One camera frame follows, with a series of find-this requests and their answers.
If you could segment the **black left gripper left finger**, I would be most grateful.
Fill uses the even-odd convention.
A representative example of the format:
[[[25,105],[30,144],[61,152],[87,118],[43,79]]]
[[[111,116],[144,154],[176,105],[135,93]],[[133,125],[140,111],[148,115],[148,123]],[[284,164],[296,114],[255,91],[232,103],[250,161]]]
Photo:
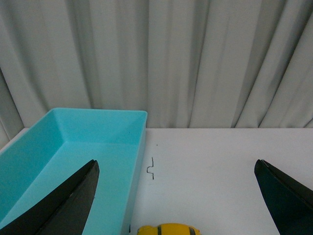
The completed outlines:
[[[2,235],[81,235],[97,189],[100,169],[91,160],[25,213]]]

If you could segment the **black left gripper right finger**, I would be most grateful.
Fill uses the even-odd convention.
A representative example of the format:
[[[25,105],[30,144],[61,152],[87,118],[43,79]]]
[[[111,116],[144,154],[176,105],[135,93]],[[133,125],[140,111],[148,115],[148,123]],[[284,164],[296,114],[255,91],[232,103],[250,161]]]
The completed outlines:
[[[254,174],[279,234],[311,235],[313,191],[265,160],[257,160]]]

